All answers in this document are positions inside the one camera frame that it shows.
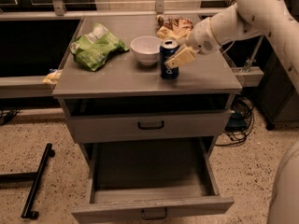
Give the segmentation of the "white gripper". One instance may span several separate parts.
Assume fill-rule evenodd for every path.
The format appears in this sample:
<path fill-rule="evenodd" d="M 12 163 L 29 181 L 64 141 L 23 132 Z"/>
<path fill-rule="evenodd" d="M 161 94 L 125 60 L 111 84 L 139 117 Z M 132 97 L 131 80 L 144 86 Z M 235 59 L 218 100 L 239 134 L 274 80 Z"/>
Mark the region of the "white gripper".
<path fill-rule="evenodd" d="M 178 39 L 180 47 L 174 55 L 164 62 L 169 69 L 178 68 L 195 60 L 196 53 L 210 54 L 221 48 L 221 45 L 213 35 L 211 29 L 211 18 L 208 17 L 194 25 L 190 34 Z"/>

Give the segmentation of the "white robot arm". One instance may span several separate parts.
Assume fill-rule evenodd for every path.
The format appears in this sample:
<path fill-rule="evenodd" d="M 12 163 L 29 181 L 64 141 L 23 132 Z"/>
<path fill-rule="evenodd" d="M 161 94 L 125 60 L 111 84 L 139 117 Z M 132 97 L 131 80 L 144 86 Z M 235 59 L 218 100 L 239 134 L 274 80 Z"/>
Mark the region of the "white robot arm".
<path fill-rule="evenodd" d="M 299 23 L 284 0 L 236 0 L 222 12 L 198 22 L 164 64 L 169 68 L 195 60 L 236 40 L 264 35 L 292 85 L 299 86 Z M 276 172 L 267 224 L 299 224 L 299 143 L 283 155 Z"/>

